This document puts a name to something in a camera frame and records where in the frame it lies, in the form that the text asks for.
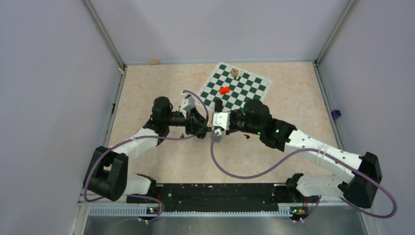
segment green and white checkered mat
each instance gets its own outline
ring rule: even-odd
[[[238,80],[231,76],[231,70],[237,69],[241,73]],[[208,109],[214,110],[215,101],[223,101],[223,111],[240,109],[251,99],[264,100],[272,81],[266,77],[243,70],[241,68],[220,62],[202,88],[198,96],[203,100]],[[221,95],[219,89],[229,86],[229,93]]]

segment red block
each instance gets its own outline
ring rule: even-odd
[[[230,91],[229,87],[222,87],[221,89],[219,89],[220,94],[226,94],[229,91]]]

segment white wall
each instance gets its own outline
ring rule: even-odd
[[[315,60],[348,0],[92,0],[126,64]]]
[[[1,1],[1,234],[69,233],[117,83],[81,1]]]
[[[362,0],[322,64],[348,150],[378,155],[396,197],[386,234],[413,234],[415,214],[415,1]],[[392,204],[379,192],[381,214]]]

